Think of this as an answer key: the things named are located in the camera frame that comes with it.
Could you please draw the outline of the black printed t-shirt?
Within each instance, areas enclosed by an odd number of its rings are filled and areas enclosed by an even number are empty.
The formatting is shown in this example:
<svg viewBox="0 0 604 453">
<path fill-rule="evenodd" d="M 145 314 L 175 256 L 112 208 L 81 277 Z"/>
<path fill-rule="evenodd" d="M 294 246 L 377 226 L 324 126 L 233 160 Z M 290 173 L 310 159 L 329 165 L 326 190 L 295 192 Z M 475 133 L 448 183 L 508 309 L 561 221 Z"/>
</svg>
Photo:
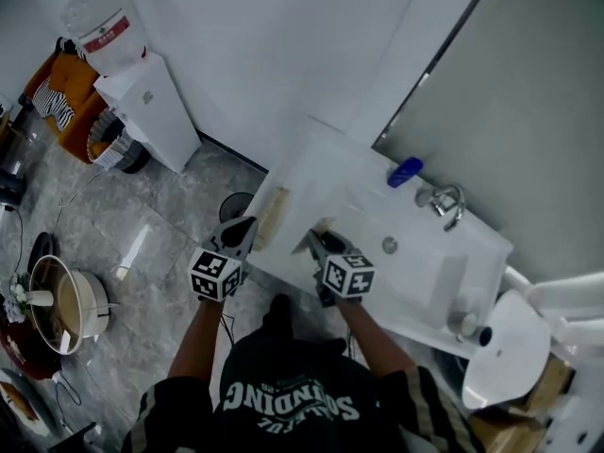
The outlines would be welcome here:
<svg viewBox="0 0 604 453">
<path fill-rule="evenodd" d="M 169 377 L 141 401 L 122 453 L 484 453 L 430 371 L 375 377 L 329 344 L 260 332 L 223 367 L 220 398 Z"/>
</svg>

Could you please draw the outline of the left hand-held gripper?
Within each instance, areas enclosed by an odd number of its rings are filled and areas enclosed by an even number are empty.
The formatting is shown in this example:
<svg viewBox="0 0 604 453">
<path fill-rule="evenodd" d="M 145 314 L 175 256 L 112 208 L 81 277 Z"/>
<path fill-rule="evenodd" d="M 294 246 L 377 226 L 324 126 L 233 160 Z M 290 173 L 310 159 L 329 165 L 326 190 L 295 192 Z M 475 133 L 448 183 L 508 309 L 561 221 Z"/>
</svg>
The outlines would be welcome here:
<svg viewBox="0 0 604 453">
<path fill-rule="evenodd" d="M 230 219 L 196 247 L 189 261 L 189 285 L 200 299 L 224 302 L 247 278 L 246 259 L 259 230 L 256 217 Z"/>
</svg>

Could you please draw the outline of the person's left forearm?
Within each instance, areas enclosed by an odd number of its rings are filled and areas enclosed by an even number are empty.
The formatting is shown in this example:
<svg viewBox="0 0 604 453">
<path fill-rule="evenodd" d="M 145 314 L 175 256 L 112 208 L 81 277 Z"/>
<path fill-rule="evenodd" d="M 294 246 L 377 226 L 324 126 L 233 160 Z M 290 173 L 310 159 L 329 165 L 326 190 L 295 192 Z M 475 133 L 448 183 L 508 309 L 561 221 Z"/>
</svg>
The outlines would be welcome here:
<svg viewBox="0 0 604 453">
<path fill-rule="evenodd" d="M 209 384 L 223 302 L 201 301 L 169 369 L 169 378 L 197 378 Z"/>
</svg>

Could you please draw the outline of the person's right forearm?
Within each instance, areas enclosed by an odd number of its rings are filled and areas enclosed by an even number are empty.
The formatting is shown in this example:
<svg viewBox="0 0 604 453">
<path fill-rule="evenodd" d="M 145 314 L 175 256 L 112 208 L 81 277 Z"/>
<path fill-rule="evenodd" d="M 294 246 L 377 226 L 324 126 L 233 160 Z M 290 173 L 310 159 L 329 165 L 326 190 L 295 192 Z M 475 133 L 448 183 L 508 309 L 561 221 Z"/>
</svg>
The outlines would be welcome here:
<svg viewBox="0 0 604 453">
<path fill-rule="evenodd" d="M 409 373 L 417 366 L 377 324 L 361 303 L 336 298 L 336 305 L 358 342 L 370 371 L 377 378 L 397 372 Z"/>
</svg>

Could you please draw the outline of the person's black shoe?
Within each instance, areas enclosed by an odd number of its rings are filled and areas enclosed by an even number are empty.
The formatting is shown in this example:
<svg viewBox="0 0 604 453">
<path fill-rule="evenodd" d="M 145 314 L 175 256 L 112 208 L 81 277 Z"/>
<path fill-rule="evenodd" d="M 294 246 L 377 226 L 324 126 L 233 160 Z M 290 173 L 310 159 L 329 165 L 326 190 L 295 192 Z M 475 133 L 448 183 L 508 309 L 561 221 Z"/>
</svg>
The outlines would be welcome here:
<svg viewBox="0 0 604 453">
<path fill-rule="evenodd" d="M 268 312 L 262 319 L 260 331 L 280 340 L 294 338 L 291 300 L 286 294 L 277 294 L 270 305 Z"/>
<path fill-rule="evenodd" d="M 333 338 L 321 343 L 311 343 L 312 350 L 326 357 L 340 357 L 347 348 L 347 341 L 343 338 Z"/>
</svg>

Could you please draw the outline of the grey round container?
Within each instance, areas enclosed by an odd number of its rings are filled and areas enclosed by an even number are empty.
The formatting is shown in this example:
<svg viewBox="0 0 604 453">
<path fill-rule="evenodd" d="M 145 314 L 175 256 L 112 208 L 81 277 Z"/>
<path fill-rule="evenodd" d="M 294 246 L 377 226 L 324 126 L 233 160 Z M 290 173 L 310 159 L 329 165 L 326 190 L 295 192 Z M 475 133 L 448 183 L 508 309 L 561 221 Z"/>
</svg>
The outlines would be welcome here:
<svg viewBox="0 0 604 453">
<path fill-rule="evenodd" d="M 472 312 L 452 311 L 446 326 L 459 342 L 471 342 L 478 329 L 478 318 Z"/>
</svg>

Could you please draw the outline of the white water dispenser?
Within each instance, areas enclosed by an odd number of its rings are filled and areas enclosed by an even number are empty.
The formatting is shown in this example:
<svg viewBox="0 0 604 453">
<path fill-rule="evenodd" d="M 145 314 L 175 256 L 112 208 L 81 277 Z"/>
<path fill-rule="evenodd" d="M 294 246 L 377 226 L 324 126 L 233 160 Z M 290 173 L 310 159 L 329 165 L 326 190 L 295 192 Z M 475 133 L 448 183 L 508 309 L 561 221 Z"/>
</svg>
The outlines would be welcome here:
<svg viewBox="0 0 604 453">
<path fill-rule="evenodd" d="M 175 173 L 182 173 L 201 145 L 162 56 L 148 52 L 118 75 L 94 87 L 114 108 L 129 136 Z"/>
</svg>

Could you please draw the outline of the orange sofa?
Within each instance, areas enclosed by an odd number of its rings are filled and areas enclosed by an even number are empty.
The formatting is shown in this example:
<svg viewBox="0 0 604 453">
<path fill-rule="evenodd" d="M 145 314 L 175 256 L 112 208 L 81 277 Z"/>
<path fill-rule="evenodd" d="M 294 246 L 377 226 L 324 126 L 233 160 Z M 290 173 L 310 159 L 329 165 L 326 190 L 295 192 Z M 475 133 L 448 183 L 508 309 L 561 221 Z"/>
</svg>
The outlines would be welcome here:
<svg viewBox="0 0 604 453">
<path fill-rule="evenodd" d="M 88 139 L 92 125 L 107 108 L 107 103 L 94 87 L 99 74 L 77 54 L 60 51 L 51 55 L 25 86 L 24 98 L 34 105 L 34 95 L 45 83 L 48 90 L 58 92 L 73 111 L 68 123 L 59 123 L 59 117 L 42 115 L 42 120 L 57 139 L 58 144 L 76 159 L 91 164 Z"/>
</svg>

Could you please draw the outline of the blue bottle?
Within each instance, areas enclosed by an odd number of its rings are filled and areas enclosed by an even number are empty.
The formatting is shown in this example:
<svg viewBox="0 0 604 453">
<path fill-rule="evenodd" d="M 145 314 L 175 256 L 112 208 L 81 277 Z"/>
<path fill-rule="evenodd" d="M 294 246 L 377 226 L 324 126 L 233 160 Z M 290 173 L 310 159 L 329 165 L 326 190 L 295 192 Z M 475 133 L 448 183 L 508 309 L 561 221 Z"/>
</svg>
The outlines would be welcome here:
<svg viewBox="0 0 604 453">
<path fill-rule="evenodd" d="M 424 162 L 417 157 L 409 157 L 398 164 L 387 177 L 387 184 L 391 188 L 398 188 L 417 176 L 423 169 Z"/>
</svg>

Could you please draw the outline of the white washbasin sink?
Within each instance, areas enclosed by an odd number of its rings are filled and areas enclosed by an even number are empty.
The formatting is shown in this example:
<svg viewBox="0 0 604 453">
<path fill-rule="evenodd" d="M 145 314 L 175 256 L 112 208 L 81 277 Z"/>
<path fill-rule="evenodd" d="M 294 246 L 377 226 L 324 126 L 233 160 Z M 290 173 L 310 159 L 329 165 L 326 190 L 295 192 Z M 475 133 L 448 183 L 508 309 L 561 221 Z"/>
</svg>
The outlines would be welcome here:
<svg viewBox="0 0 604 453">
<path fill-rule="evenodd" d="M 363 306 L 390 331 L 464 358 L 471 344 L 448 330 L 452 311 L 474 313 L 484 323 L 495 303 L 512 244 L 466 212 L 444 232 L 446 217 L 418 208 L 425 183 L 414 177 L 387 184 L 393 163 L 345 134 L 311 119 L 297 123 L 275 154 L 248 213 L 258 216 L 270 192 L 290 191 L 271 242 L 249 255 L 251 265 L 313 294 L 315 261 L 292 250 L 317 220 L 335 216 L 331 229 L 345 236 L 377 269 Z M 397 251 L 382 241 L 392 236 Z"/>
</svg>

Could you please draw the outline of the person's left black shoe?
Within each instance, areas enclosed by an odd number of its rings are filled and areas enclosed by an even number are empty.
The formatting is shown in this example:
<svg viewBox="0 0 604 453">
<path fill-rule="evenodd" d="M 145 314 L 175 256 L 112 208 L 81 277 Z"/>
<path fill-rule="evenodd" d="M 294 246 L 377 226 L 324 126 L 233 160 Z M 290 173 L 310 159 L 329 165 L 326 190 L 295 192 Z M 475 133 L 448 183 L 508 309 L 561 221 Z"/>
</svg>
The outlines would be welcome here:
<svg viewBox="0 0 604 453">
<path fill-rule="evenodd" d="M 286 294 L 277 294 L 270 305 L 268 312 L 262 319 L 260 331 L 280 340 L 294 338 L 291 300 Z"/>
</svg>

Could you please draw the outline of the large cardboard box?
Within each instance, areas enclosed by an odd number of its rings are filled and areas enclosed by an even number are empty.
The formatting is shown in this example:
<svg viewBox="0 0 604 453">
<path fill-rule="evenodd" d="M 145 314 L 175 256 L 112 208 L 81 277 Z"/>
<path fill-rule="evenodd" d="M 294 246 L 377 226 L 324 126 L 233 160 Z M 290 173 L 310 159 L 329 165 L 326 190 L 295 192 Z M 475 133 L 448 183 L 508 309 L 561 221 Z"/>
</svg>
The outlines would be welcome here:
<svg viewBox="0 0 604 453">
<path fill-rule="evenodd" d="M 528 394 L 471 414 L 469 426 L 485 453 L 534 453 L 545 437 L 547 422 L 543 416 L 568 391 L 574 374 L 568 361 L 550 355 Z"/>
</svg>

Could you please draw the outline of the chrome faucet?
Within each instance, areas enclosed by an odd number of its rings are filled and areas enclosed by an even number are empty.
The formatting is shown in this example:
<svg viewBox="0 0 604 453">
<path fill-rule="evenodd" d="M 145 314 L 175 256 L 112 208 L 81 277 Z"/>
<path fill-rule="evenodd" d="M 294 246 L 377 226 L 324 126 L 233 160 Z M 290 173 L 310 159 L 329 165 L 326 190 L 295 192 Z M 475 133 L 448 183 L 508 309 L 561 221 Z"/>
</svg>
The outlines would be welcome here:
<svg viewBox="0 0 604 453">
<path fill-rule="evenodd" d="M 417 191 L 414 202 L 418 208 L 431 208 L 438 217 L 445 217 L 452 212 L 452 217 L 443 226 L 444 232 L 452 231 L 466 210 L 463 189 L 457 184 L 423 187 Z"/>
</svg>

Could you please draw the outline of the striped cushion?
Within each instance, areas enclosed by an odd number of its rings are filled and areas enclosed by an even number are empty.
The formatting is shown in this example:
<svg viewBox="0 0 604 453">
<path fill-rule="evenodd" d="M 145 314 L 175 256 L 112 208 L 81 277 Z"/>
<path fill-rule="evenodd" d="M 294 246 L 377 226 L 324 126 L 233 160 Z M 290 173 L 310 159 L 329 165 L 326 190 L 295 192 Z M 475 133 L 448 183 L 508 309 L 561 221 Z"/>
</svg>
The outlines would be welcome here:
<svg viewBox="0 0 604 453">
<path fill-rule="evenodd" d="M 51 76 L 48 76 L 31 98 L 32 104 L 42 118 L 51 117 L 59 133 L 72 121 L 75 111 L 70 107 L 63 92 L 50 88 Z"/>
</svg>

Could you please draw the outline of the clear water jug red label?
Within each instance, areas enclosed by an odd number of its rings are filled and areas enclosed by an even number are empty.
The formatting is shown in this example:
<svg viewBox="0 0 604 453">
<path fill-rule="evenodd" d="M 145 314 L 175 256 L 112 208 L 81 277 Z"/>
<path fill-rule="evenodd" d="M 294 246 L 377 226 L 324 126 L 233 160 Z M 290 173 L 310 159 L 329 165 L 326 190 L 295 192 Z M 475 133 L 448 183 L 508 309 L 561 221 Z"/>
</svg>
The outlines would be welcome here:
<svg viewBox="0 0 604 453">
<path fill-rule="evenodd" d="M 118 75 L 145 55 L 147 38 L 133 0 L 70 0 L 60 19 L 101 76 Z"/>
</svg>

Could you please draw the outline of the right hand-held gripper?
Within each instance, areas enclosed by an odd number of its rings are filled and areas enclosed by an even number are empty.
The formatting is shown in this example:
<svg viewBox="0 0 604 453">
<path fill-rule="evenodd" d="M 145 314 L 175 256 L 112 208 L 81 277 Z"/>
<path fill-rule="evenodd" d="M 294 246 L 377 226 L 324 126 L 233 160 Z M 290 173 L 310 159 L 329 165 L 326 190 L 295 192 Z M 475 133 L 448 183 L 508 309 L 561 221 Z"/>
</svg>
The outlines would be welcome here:
<svg viewBox="0 0 604 453">
<path fill-rule="evenodd" d="M 310 229 L 308 244 L 310 254 L 319 266 L 314 278 L 323 307 L 334 306 L 337 297 L 361 302 L 370 293 L 376 267 L 363 254 L 353 254 L 356 247 L 346 237 L 328 230 L 324 244 Z"/>
</svg>

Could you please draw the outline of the grey ruffled basket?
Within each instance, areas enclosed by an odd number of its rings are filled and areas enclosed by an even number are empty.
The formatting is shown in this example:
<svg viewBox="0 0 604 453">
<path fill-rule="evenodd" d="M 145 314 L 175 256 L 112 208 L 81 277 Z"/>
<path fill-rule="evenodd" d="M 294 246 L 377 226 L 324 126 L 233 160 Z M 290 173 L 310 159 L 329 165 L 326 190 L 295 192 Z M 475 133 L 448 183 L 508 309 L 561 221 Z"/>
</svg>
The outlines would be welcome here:
<svg viewBox="0 0 604 453">
<path fill-rule="evenodd" d="M 87 139 L 89 160 L 105 170 L 136 174 L 150 160 L 150 153 L 126 131 L 125 123 L 111 109 L 104 109 L 92 124 Z"/>
</svg>

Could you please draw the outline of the person's right black shoe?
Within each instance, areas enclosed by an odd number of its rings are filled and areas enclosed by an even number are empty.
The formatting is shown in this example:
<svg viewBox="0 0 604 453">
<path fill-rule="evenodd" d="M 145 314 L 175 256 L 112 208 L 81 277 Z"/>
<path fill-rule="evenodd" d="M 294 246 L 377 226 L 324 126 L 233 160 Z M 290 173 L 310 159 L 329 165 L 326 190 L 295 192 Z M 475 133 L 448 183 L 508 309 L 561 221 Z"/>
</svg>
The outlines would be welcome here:
<svg viewBox="0 0 604 453">
<path fill-rule="evenodd" d="M 326 357 L 340 357 L 347 348 L 347 341 L 343 338 L 333 338 L 321 343 L 311 343 L 312 350 Z"/>
</svg>

